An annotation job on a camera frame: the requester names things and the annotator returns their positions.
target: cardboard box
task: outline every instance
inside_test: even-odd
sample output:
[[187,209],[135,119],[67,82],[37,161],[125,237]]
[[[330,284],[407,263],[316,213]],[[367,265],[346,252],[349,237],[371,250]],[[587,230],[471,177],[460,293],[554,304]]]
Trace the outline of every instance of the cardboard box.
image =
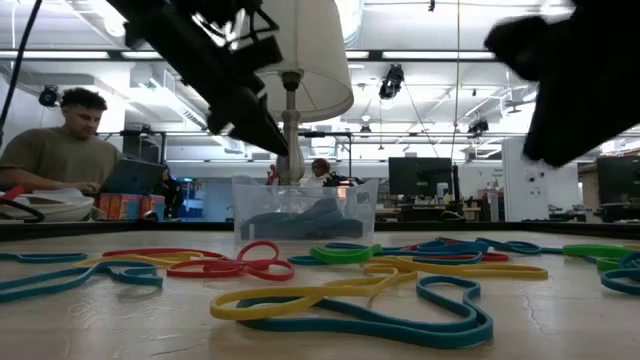
[[102,194],[99,208],[107,214],[107,220],[137,220],[140,217],[141,195]]
[[164,220],[164,196],[149,195],[142,198],[140,205],[140,217],[143,217],[148,211],[158,214],[158,221]]

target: laptop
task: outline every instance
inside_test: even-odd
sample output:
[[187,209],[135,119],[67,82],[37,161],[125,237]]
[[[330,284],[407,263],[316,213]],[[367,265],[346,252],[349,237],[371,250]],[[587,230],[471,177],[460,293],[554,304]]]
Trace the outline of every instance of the laptop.
[[164,165],[121,159],[100,188],[100,194],[153,194],[162,181]]

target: yellow rubber band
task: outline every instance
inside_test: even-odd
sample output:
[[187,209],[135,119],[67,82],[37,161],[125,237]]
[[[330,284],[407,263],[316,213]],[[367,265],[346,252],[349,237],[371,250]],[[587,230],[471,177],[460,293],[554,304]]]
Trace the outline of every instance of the yellow rubber band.
[[[366,277],[357,279],[336,280],[325,283],[322,286],[298,286],[298,287],[272,287],[262,289],[240,290],[217,296],[211,300],[211,315],[225,320],[255,320],[275,316],[283,316],[290,313],[305,310],[326,296],[362,296],[372,297],[382,290],[399,281],[413,280],[417,273],[400,274],[398,269],[388,266],[367,266],[366,273],[390,273],[385,277]],[[254,299],[262,297],[303,296],[294,301],[282,304],[273,304],[260,307],[236,309],[224,308],[223,305],[230,302]]]
[[[413,262],[410,257],[372,258],[364,268],[367,274],[387,273],[387,277],[366,277],[336,280],[322,286],[272,287],[240,290],[217,296],[211,300],[211,315],[225,320],[256,320],[283,316],[303,311],[327,296],[372,297],[391,285],[417,278],[417,272],[460,277],[510,277],[520,279],[548,279],[547,270],[526,265],[479,264],[479,265],[435,265]],[[234,301],[264,298],[302,296],[300,299],[259,307],[225,308]]]
[[383,264],[403,271],[421,271],[430,274],[451,275],[468,278],[508,277],[518,279],[544,280],[549,278],[547,270],[526,265],[477,264],[477,265],[436,265],[413,262],[406,257],[372,258],[369,264]]
[[204,255],[198,252],[178,252],[171,254],[153,254],[150,256],[142,256],[142,255],[116,255],[116,256],[105,256],[96,259],[87,259],[84,261],[77,262],[73,264],[73,267],[83,268],[83,267],[91,267],[95,264],[105,262],[105,261],[137,261],[143,262],[151,265],[155,265],[162,268],[168,268],[173,264],[177,264],[183,261],[189,261],[194,258],[202,259]]

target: computer monitor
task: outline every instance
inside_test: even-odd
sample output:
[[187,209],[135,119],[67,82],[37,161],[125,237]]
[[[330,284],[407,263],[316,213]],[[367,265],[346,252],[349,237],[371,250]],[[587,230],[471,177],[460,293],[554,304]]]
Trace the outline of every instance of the computer monitor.
[[438,183],[451,193],[451,158],[389,158],[389,193],[435,197]]
[[149,195],[162,181],[164,165],[121,159],[102,184],[101,193]]
[[640,156],[602,157],[596,160],[601,204],[640,199]]

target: person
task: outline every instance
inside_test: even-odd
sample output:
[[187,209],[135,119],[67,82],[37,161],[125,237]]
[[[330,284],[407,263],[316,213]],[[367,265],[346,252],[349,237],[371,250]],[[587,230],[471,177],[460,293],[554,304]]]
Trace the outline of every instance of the person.
[[27,130],[9,142],[0,157],[0,185],[98,192],[121,156],[96,137],[107,103],[98,93],[74,88],[64,92],[60,108],[63,126]]
[[182,195],[180,183],[171,177],[171,169],[166,164],[164,165],[164,172],[162,173],[162,184],[160,184],[160,188],[156,193],[164,196],[165,219],[177,219],[179,217],[180,207],[184,203],[184,195]]
[[303,187],[322,187],[329,176],[331,165],[326,159],[315,159],[311,163],[311,176],[303,183]]

